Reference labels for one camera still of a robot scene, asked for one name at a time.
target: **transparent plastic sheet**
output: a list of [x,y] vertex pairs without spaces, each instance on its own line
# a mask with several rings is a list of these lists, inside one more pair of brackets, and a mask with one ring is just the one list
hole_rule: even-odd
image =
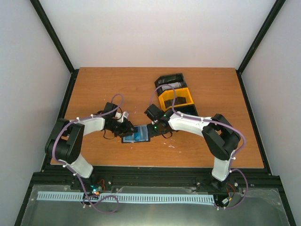
[[[289,226],[277,189],[250,188],[244,203],[232,210],[217,211],[213,206],[195,204],[121,203],[119,210],[112,215],[100,214],[92,208],[83,209],[80,202],[36,201],[38,191],[75,192],[68,186],[35,186],[23,226]],[[114,187],[112,191],[125,194],[197,194],[195,188],[170,187]],[[231,205],[240,199],[241,195],[236,194]],[[112,210],[115,206],[115,203],[101,203],[98,207]]]

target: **wooden tabletop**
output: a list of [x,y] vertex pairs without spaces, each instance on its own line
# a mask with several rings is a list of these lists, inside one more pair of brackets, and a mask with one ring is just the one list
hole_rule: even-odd
[[[173,73],[183,73],[199,116],[220,113],[245,135],[246,147],[236,156],[233,167],[263,168],[234,68],[81,68],[65,118],[96,113],[114,94],[122,93],[122,110],[129,112],[128,119],[134,125],[150,123],[144,111],[155,89],[154,81]],[[160,106],[157,95],[153,103]],[[159,136],[134,144],[122,144],[121,138],[106,140],[103,131],[95,132],[84,137],[81,153],[92,165],[105,166],[212,167],[214,163],[204,139],[184,131],[170,139]]]

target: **white strip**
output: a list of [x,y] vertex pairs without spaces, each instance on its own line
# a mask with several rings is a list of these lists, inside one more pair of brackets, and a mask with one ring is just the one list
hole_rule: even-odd
[[[91,197],[92,202],[96,202],[108,195],[114,195],[120,203],[138,203],[138,204],[202,204],[213,205],[213,195],[209,194],[122,194],[122,193],[104,193],[99,197]],[[37,200],[43,201],[83,201],[84,193],[78,192],[38,192]],[[116,202],[112,197],[103,200],[103,202]]]

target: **yellow container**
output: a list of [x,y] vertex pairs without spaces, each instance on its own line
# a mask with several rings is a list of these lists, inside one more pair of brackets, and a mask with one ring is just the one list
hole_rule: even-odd
[[[188,88],[175,89],[175,93],[176,93],[176,97],[184,97],[186,99],[185,104],[179,104],[179,105],[175,104],[174,105],[175,107],[186,106],[186,105],[192,105],[193,104],[193,100],[192,100],[192,97],[191,97],[191,94],[190,94]],[[171,103],[170,102],[172,102],[173,98],[174,98],[174,91],[172,89],[165,90],[159,96],[159,102],[160,102],[160,105],[161,105],[161,109],[163,111],[166,111],[169,108],[171,108]]]

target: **wooden table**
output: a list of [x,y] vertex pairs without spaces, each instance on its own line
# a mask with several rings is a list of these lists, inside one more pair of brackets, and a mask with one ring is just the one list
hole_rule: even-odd
[[[114,94],[122,93],[122,110],[129,112],[128,119],[134,125],[150,123],[144,111],[155,89],[154,81],[173,73],[183,73],[200,116],[220,113],[246,136],[247,145],[233,167],[263,168],[234,68],[81,68],[65,118],[96,113]],[[159,106],[157,95],[153,103]],[[106,140],[103,131],[95,132],[84,137],[81,153],[92,165],[105,166],[212,167],[214,162],[204,139],[184,131],[170,139],[160,136],[135,144],[122,144],[120,138]]]

